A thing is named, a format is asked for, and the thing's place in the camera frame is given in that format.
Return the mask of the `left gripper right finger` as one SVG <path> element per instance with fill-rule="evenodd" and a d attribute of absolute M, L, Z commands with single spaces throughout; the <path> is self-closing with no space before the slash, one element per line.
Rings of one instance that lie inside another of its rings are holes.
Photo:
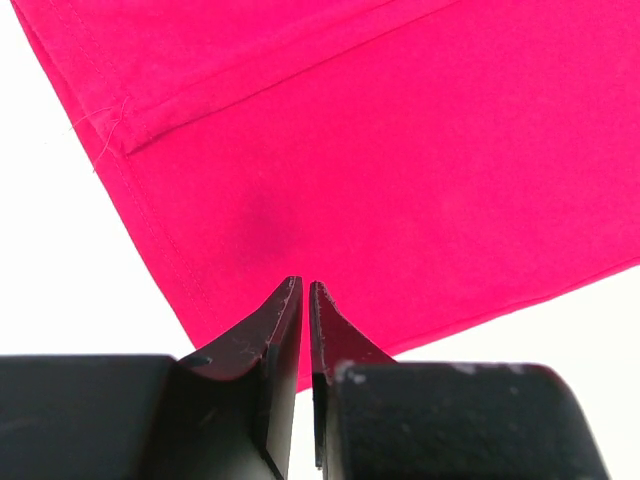
<path fill-rule="evenodd" d="M 398 362 L 309 300 L 316 463 L 327 479 L 604 479 L 583 411 L 552 369 Z"/>

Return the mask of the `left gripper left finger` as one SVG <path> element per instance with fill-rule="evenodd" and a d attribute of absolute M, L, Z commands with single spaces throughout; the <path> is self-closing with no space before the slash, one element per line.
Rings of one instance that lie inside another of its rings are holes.
<path fill-rule="evenodd" d="M 5 356 L 5 479 L 283 479 L 302 281 L 192 354 Z"/>

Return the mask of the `pink t shirt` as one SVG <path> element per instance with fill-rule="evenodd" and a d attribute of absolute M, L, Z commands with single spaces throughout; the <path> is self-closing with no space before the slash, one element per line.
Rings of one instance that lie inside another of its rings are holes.
<path fill-rule="evenodd" d="M 639 262 L 635 1 L 16 1 L 196 345 L 287 276 L 400 353 Z"/>

